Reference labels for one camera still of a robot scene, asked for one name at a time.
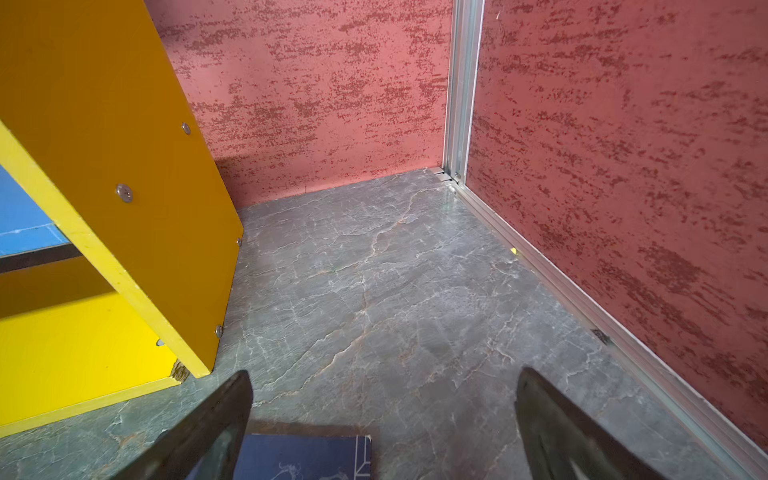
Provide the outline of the aluminium corner post right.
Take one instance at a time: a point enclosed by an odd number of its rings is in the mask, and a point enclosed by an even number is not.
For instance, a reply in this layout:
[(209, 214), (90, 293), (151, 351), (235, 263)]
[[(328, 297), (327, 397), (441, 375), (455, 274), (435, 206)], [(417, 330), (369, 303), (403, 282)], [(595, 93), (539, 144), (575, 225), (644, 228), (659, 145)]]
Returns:
[(459, 185), (466, 183), (484, 6), (457, 0), (453, 9), (442, 168)]

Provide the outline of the dark blue book top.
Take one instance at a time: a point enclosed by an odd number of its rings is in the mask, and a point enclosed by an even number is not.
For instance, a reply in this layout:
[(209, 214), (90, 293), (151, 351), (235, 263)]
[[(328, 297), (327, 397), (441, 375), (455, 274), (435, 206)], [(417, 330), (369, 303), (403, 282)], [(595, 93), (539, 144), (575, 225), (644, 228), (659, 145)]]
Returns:
[(233, 479), (370, 479), (369, 436), (249, 434)]

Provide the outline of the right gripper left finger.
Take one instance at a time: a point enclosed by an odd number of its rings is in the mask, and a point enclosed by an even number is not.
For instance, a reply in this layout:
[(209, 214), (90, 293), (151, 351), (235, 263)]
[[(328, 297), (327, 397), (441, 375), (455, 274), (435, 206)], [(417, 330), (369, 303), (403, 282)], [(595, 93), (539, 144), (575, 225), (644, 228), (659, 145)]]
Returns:
[(249, 374), (239, 370), (116, 479), (231, 479), (253, 402)]

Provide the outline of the yellow wooden bookshelf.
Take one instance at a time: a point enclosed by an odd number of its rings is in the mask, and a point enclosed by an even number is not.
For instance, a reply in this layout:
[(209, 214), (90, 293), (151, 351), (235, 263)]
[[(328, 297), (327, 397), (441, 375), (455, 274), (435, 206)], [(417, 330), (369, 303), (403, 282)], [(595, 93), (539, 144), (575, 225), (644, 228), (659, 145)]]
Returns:
[(243, 227), (141, 1), (1, 5), (1, 164), (66, 243), (1, 259), (1, 433), (212, 373)]

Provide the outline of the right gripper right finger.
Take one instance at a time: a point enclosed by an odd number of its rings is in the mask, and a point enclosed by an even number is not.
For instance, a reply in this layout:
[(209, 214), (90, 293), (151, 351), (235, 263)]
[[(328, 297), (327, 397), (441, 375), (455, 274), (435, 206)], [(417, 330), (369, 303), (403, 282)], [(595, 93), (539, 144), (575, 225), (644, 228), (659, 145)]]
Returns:
[(515, 413), (534, 479), (661, 479), (531, 367), (521, 370)]

